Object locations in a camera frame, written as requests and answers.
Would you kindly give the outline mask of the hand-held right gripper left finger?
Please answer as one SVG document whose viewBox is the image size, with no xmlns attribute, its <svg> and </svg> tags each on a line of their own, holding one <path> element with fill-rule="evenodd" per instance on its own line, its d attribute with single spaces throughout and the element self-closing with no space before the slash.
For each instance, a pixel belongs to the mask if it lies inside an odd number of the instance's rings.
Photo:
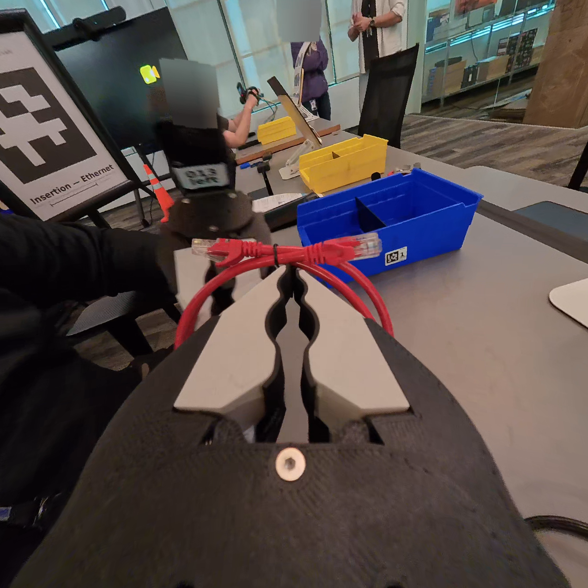
<svg viewBox="0 0 588 588">
<path fill-rule="evenodd" d="M 292 271 L 282 266 L 224 311 L 173 407 L 219 415 L 275 442 L 286 412 L 277 335 L 287 322 Z"/>
</svg>

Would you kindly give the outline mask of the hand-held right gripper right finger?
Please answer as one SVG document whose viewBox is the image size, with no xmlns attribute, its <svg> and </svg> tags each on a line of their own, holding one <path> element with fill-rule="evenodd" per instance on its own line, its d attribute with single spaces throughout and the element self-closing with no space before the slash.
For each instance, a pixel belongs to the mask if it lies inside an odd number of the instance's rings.
<svg viewBox="0 0 588 588">
<path fill-rule="evenodd" d="M 371 332 L 378 324 L 305 270 L 296 271 L 293 295 L 307 338 L 300 390 L 309 431 L 407 413 L 409 401 Z"/>
</svg>

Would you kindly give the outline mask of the blue storage bin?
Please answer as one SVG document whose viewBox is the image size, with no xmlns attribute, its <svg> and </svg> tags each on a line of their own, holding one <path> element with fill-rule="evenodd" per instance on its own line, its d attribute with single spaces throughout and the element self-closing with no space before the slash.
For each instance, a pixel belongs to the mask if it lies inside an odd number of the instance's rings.
<svg viewBox="0 0 588 588">
<path fill-rule="evenodd" d="M 362 234 L 355 198 L 386 223 L 377 258 L 353 261 L 373 276 L 460 249 L 483 195 L 416 169 L 327 195 L 298 207 L 303 246 Z"/>
</svg>

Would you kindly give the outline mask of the person's left forearm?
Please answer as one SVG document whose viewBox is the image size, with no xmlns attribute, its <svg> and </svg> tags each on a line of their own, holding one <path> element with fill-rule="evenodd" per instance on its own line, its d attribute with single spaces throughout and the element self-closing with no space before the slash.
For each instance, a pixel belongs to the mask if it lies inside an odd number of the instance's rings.
<svg viewBox="0 0 588 588">
<path fill-rule="evenodd" d="M 28 307 L 172 289 L 158 263 L 158 236 L 1 215 L 1 321 Z"/>
</svg>

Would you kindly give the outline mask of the white paper sheet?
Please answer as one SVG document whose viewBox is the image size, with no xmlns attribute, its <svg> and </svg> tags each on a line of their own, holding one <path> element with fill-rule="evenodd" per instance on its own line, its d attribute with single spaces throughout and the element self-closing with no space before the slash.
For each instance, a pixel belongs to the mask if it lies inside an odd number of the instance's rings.
<svg viewBox="0 0 588 588">
<path fill-rule="evenodd" d="M 268 195 L 259 199 L 254 199 L 252 201 L 252 210 L 254 213 L 266 214 L 271 210 L 275 210 L 281 206 L 297 201 L 304 196 L 305 194 L 302 193 Z"/>
</svg>

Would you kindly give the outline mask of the black mallet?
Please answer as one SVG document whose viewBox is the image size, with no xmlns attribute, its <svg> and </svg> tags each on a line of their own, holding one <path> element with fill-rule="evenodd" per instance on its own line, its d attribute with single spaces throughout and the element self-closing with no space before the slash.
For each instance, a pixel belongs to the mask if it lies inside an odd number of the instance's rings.
<svg viewBox="0 0 588 588">
<path fill-rule="evenodd" d="M 272 186 L 268 178 L 268 172 L 270 171 L 270 161 L 272 160 L 272 157 L 273 154 L 271 152 L 266 152 L 262 155 L 261 160 L 256 164 L 256 170 L 259 174 L 261 174 L 266 187 L 266 191 L 269 196 L 274 195 Z"/>
</svg>

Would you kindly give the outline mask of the black zip pouch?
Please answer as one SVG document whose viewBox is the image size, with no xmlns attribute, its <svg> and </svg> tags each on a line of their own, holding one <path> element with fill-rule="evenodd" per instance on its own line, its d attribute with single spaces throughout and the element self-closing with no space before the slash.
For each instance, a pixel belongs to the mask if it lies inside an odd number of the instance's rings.
<svg viewBox="0 0 588 588">
<path fill-rule="evenodd" d="M 279 204 L 263 213 L 266 224 L 271 233 L 296 226 L 298 207 L 304 203 L 319 199 L 319 195 L 310 192 L 306 194 L 280 194 Z"/>
</svg>

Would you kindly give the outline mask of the yellow divided storage bin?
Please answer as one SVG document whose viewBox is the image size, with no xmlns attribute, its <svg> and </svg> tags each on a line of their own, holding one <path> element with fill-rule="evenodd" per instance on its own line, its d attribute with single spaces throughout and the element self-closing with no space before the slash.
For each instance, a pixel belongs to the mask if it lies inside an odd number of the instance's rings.
<svg viewBox="0 0 588 588">
<path fill-rule="evenodd" d="M 384 173 L 388 143 L 385 138 L 364 135 L 304 154 L 299 172 L 307 188 L 324 194 L 373 173 Z"/>
</svg>

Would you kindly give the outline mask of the grey work table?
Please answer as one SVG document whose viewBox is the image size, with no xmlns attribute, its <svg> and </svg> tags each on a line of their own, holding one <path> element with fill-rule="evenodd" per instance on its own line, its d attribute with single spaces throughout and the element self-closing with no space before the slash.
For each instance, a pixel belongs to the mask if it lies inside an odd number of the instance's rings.
<svg viewBox="0 0 588 588">
<path fill-rule="evenodd" d="M 330 135 L 341 129 L 339 124 L 326 121 L 324 119 L 317 119 L 311 122 L 311 128 L 313 128 L 320 138 Z M 305 136 L 299 131 L 290 137 L 283 138 L 279 141 L 271 142 L 266 145 L 251 146 L 243 150 L 238 150 L 235 153 L 236 164 L 241 166 L 243 164 L 250 164 L 262 160 L 263 156 L 271 153 L 272 155 L 287 151 L 289 149 L 297 148 L 304 144 Z"/>
</svg>

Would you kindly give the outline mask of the black bin divider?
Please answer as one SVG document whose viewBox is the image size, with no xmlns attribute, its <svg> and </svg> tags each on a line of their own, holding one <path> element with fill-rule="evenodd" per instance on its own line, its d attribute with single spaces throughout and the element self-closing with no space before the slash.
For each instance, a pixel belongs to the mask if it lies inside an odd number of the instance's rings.
<svg viewBox="0 0 588 588">
<path fill-rule="evenodd" d="M 362 233 L 377 232 L 386 228 L 384 223 L 372 210 L 370 210 L 364 202 L 359 198 L 355 198 L 357 209 L 357 221 Z"/>
</svg>

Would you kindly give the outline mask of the person's black clothing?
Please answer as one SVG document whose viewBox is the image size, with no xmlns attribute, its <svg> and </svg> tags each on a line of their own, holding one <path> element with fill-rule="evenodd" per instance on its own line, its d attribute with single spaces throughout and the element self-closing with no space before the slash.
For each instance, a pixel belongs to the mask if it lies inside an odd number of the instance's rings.
<svg viewBox="0 0 588 588">
<path fill-rule="evenodd" d="M 142 381 L 82 358 L 33 304 L 1 289 L 1 507 L 72 489 Z"/>
</svg>

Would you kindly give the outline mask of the black framed marker sign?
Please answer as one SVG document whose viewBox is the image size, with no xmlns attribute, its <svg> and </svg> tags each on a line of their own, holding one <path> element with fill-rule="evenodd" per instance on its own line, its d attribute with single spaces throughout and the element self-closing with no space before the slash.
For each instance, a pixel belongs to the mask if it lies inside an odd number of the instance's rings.
<svg viewBox="0 0 588 588">
<path fill-rule="evenodd" d="M 1 11 L 1 205 L 42 221 L 89 217 L 145 189 L 25 9 Z"/>
</svg>

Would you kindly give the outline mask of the black mesh office chair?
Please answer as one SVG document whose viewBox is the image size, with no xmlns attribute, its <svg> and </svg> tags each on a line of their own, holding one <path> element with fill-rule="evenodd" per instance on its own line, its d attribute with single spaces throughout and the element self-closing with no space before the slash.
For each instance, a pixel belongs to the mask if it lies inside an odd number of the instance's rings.
<svg viewBox="0 0 588 588">
<path fill-rule="evenodd" d="M 401 148 L 401 129 L 413 82 L 419 44 L 371 62 L 358 136 L 371 135 Z"/>
</svg>

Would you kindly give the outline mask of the black webcam bar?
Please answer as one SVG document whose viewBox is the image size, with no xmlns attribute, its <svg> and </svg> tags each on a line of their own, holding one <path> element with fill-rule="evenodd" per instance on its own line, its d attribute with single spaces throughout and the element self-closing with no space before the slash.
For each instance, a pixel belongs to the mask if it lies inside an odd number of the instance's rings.
<svg viewBox="0 0 588 588">
<path fill-rule="evenodd" d="M 74 29 L 82 32 L 98 33 L 104 29 L 116 26 L 126 21 L 126 11 L 121 6 L 99 12 L 86 18 L 75 18 L 71 25 Z"/>
</svg>

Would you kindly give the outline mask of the black wall monitor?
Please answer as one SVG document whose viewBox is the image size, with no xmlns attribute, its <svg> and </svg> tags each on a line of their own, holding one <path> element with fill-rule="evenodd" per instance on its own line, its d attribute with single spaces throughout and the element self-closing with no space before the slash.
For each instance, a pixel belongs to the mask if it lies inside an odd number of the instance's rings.
<svg viewBox="0 0 588 588">
<path fill-rule="evenodd" d="M 169 8 L 99 31 L 66 25 L 44 34 L 110 136 L 121 149 L 160 150 L 150 95 L 162 86 L 160 60 L 187 57 Z"/>
</svg>

